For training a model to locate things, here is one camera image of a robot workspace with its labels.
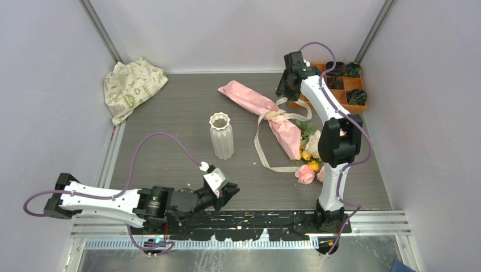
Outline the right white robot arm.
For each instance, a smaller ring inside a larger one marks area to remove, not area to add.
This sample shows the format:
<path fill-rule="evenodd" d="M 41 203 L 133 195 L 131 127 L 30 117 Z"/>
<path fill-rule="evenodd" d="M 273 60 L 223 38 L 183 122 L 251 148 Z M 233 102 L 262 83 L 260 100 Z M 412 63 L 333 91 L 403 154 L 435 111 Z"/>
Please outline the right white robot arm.
<path fill-rule="evenodd" d="M 276 95 L 298 101 L 303 95 L 323 122 L 317 150 L 324 163 L 322 192 L 312 215 L 312 226 L 327 233 L 344 221 L 343 200 L 347 174 L 360 153 L 362 118 L 350 115 L 337 101 L 316 66 L 300 51 L 284 55 L 285 70 Z"/>

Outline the pink flower bouquet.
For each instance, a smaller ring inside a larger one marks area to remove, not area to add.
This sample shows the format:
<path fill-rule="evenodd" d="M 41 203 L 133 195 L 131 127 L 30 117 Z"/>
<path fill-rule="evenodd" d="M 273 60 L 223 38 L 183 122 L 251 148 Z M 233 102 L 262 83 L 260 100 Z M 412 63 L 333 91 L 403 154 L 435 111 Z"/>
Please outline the pink flower bouquet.
<path fill-rule="evenodd" d="M 313 113 L 306 102 L 302 100 L 295 102 L 297 105 L 306 109 L 307 115 L 303 116 L 296 113 L 289 113 L 280 108 L 281 104 L 288 102 L 286 98 L 280 98 L 274 102 L 266 96 L 235 80 L 218 88 L 218 92 L 225 95 L 248 112 L 257 115 L 257 126 L 260 126 L 262 121 L 266 121 L 281 148 L 290 160 L 299 161 L 302 159 L 301 129 L 295 124 L 295 122 L 306 122 L 311 120 Z M 271 166 L 261 147 L 258 131 L 254 136 L 254 147 L 260 163 L 264 168 L 277 173 L 293 173 L 297 182 L 300 184 L 311 184 L 317 179 L 318 172 L 322 170 L 322 167 L 319 165 L 315 169 L 312 169 L 309 165 L 295 167 Z"/>

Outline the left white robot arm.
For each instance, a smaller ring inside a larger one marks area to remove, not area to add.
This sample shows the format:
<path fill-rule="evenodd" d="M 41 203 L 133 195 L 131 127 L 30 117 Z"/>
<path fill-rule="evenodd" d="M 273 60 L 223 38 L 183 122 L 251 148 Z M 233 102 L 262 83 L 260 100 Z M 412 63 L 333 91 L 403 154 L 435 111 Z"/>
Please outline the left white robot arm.
<path fill-rule="evenodd" d="M 203 179 L 203 186 L 197 190 L 154 186 L 121 192 L 87 186 L 61 173 L 44 206 L 44 215 L 56 219 L 75 215 L 104 218 L 158 234 L 166 224 L 182 223 L 209 207 L 220 210 L 240 191 L 218 171 L 205 174 Z"/>

